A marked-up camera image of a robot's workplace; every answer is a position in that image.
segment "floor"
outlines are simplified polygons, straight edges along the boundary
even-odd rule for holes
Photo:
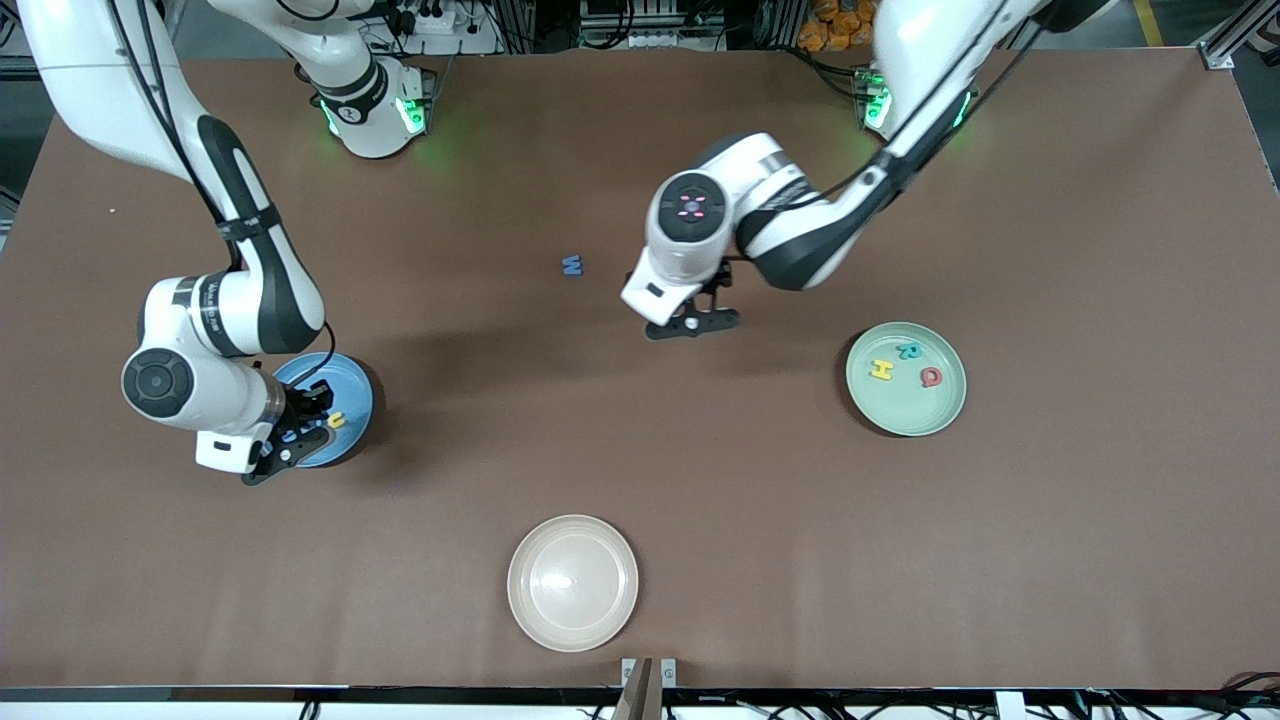
[[[1106,15],[1076,31],[1046,35],[1047,49],[1140,47],[1189,45],[1226,18],[1239,0],[1121,0]],[[239,20],[215,12],[202,0],[187,3],[174,46],[182,58],[279,58],[283,51]],[[27,54],[20,32],[0,55]],[[1280,167],[1280,68],[1267,68],[1258,55],[1235,55],[1235,78],[1253,118],[1262,154]],[[9,81],[0,73],[0,190],[20,197],[40,143],[52,118],[52,105],[38,82]],[[0,247],[13,210],[0,201]]]

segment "orange object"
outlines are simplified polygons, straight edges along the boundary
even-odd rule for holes
[[[813,14],[818,15],[822,22],[831,22],[831,18],[836,17],[840,12],[838,0],[812,0],[813,1]]]
[[[800,35],[796,36],[796,47],[817,53],[827,45],[827,24],[809,20],[800,26]]]
[[[863,20],[858,18],[858,13],[836,13],[836,17],[831,20],[831,32],[841,35],[851,35],[858,32],[860,27],[863,27]]]
[[[849,47],[849,33],[836,32],[836,28],[831,28],[831,33],[827,35],[827,46],[824,50],[844,50]]]

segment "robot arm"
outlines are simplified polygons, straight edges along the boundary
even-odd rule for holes
[[[329,129],[361,158],[384,158],[426,131],[434,76],[374,58],[358,26],[374,0],[209,0],[266,35],[306,72]]]
[[[1032,13],[1070,29],[1107,0],[884,0],[876,56],[893,101],[890,138],[835,200],[822,197],[764,133],[724,138],[658,190],[646,246],[622,300],[666,325],[721,272],[731,240],[773,287],[809,290],[831,275],[870,219],[901,193],[957,127],[978,68]],[[1065,27],[1070,14],[1075,24]]]
[[[72,132],[193,183],[232,250],[227,270],[151,288],[141,345],[122,374],[125,398],[146,418],[196,430],[197,462],[253,484],[324,447],[330,430],[306,425],[324,418],[326,388],[301,392],[234,360],[305,350],[324,327],[320,292],[243,145],[192,95],[150,1],[19,0],[19,8]],[[289,430],[298,436],[293,452],[261,452],[269,441],[283,448]]]

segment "tabletop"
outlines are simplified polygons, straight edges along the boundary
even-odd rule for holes
[[[654,656],[695,687],[1217,687],[1280,664],[1280,201],[1194,50],[1032,53],[827,283],[739,268],[741,327],[667,342],[618,300],[663,179],[735,132],[819,187],[877,147],[803,63],[462,58],[431,137],[376,161],[288,61],[186,69],[376,419],[353,457],[247,488],[136,415],[146,291],[224,249],[189,186],[55,123],[0,261],[0,683],[593,685]],[[888,320],[964,359],[937,436],[873,433],[842,393],[850,340]],[[613,642],[562,655],[504,582],[571,512],[627,537],[641,587]]]

